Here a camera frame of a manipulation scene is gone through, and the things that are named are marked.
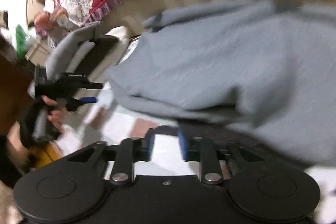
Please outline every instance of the hand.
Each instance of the hand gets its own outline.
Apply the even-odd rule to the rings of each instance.
[[[57,105],[56,101],[49,99],[47,96],[42,96],[42,100],[49,106]],[[51,111],[50,115],[48,115],[47,117],[48,120],[50,120],[50,122],[52,123],[52,125],[55,126],[61,133],[63,133],[62,125],[66,113],[67,109],[65,107],[62,107],[60,109]]]

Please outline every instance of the gray cloth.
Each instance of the gray cloth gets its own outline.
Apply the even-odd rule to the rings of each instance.
[[[118,103],[224,123],[294,158],[335,162],[335,6],[216,1],[144,24],[134,53],[107,70]]]
[[[57,75],[67,70],[73,56],[84,41],[97,41],[101,35],[101,21],[94,22],[83,28],[70,32],[53,50],[44,66],[47,69],[48,80],[54,80]]]

